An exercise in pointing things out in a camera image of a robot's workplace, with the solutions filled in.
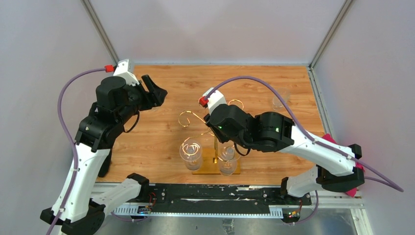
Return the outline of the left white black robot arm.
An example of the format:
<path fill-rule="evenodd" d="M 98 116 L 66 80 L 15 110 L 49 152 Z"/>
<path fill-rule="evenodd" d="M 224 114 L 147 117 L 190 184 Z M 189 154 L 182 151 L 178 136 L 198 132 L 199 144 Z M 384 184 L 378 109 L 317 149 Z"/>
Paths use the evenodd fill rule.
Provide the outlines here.
<path fill-rule="evenodd" d="M 41 212 L 42 221 L 59 225 L 66 235 L 93 235 L 105 218 L 125 202 L 151 202 L 149 180 L 132 173 L 116 187 L 92 196 L 97 177 L 109 169 L 116 139 L 125 133 L 125 124 L 140 112 L 164 103 L 167 90 L 157 86 L 150 76 L 128 84 L 120 76 L 101 81 L 96 102 L 80 122 L 72 141 L 73 160 L 63 189 L 55 204 Z"/>

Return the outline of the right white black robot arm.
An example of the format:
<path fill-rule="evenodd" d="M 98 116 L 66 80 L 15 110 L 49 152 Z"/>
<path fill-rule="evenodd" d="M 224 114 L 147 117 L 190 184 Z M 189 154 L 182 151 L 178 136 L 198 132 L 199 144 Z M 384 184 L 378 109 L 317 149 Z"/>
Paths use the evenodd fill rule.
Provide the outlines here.
<path fill-rule="evenodd" d="M 364 171 L 356 163 L 361 157 L 359 145 L 340 146 L 303 133 L 292 119 L 279 113 L 253 117 L 236 105 L 220 104 L 204 121 L 221 143 L 231 141 L 247 151 L 288 153 L 314 163 L 307 172 L 282 179 L 279 197 L 285 204 L 311 191 L 348 192 L 365 182 Z"/>

